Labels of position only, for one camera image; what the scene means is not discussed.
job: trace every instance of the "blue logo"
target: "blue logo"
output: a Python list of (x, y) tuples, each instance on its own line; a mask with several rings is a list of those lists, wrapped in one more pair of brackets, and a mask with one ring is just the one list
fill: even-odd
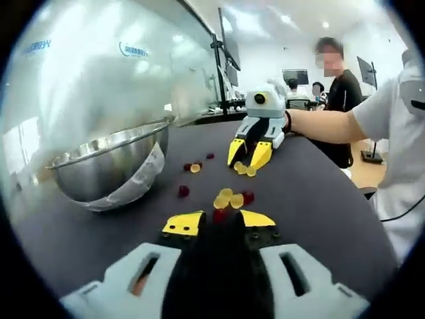
[(144, 57), (149, 57), (148, 53), (144, 50), (138, 49), (138, 48), (133, 48), (133, 47), (127, 47), (125, 46), (123, 49), (122, 43), (120, 42), (118, 44), (118, 47), (120, 48), (120, 51), (122, 53), (122, 55), (124, 56), (144, 56)]
[(50, 48), (51, 42), (51, 40), (45, 40), (31, 43), (26, 49), (24, 49), (23, 54), (33, 54), (35, 51)]

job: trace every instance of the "white shirt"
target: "white shirt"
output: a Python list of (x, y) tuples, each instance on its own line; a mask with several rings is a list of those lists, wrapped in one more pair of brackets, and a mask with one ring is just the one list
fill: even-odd
[(353, 108), (356, 121), (366, 136), (375, 141), (389, 139), (385, 178), (371, 203), (383, 221), (399, 261), (407, 256), (425, 220), (425, 200), (417, 204), (425, 196), (425, 110), (412, 111), (413, 107), (402, 99), (406, 97), (406, 90), (400, 90), (403, 83), (416, 83), (413, 87), (418, 87), (417, 94), (409, 93), (405, 101), (425, 102), (419, 63), (411, 62), (397, 78)]
[(286, 93), (286, 98), (288, 100), (310, 100), (308, 96), (302, 93), (298, 93), (297, 90), (290, 90)]

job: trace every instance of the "metal bowl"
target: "metal bowl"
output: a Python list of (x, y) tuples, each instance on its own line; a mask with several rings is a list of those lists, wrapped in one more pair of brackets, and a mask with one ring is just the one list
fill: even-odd
[[(76, 202), (84, 205), (108, 198), (134, 178), (136, 172), (140, 175), (145, 161), (151, 160), (148, 157), (151, 156), (154, 146), (156, 150), (159, 148), (165, 157), (168, 126), (171, 122), (172, 119), (166, 118), (93, 140), (55, 158), (48, 163), (47, 168), (53, 170), (59, 189)], [(144, 181), (137, 183), (148, 181), (148, 184), (152, 184), (155, 176), (149, 174), (156, 173), (158, 172), (152, 170), (143, 171), (141, 174), (145, 176)], [(146, 191), (151, 185), (144, 186), (145, 188), (140, 187), (140, 191)], [(105, 209), (92, 210), (106, 210), (116, 206), (105, 205)]]

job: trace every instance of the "computer monitor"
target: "computer monitor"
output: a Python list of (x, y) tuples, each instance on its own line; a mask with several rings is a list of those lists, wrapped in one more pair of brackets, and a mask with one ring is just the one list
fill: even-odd
[(234, 32), (237, 28), (236, 18), (225, 8), (218, 8), (218, 15), (220, 17), (223, 49), (226, 59), (232, 63), (232, 66), (236, 70), (240, 71), (239, 47)]
[(282, 70), (282, 74), (286, 84), (291, 78), (296, 78), (298, 85), (307, 85), (309, 83), (307, 70)]
[(357, 57), (357, 60), (359, 61), (359, 68), (361, 72), (362, 81), (376, 88), (377, 83), (375, 81), (375, 75), (373, 74), (374, 73), (373, 67), (362, 58)]
[(226, 65), (226, 75), (228, 77), (228, 80), (233, 86), (238, 86), (238, 71), (236, 71), (233, 66), (230, 64)]

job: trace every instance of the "dark gray table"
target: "dark gray table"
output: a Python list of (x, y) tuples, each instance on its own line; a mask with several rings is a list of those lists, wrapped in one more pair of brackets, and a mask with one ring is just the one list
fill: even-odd
[[(229, 143), (239, 122), (175, 128), (170, 131), (163, 174), (145, 197), (104, 215), (66, 200), (43, 186), (30, 216), (16, 230), (36, 269), (59, 296), (102, 280), (113, 262), (146, 241), (154, 241), (168, 217), (203, 209), (223, 187), (252, 190), (250, 210), (271, 216), (284, 240), (297, 243), (342, 282), (371, 298), (396, 268), (380, 221), (345, 174), (313, 144), (287, 137), (255, 178), (226, 166)], [(206, 160), (207, 153), (215, 158)], [(198, 174), (184, 163), (203, 161)], [(191, 194), (177, 198), (180, 185)], [(16, 201), (25, 203), (25, 192)]]

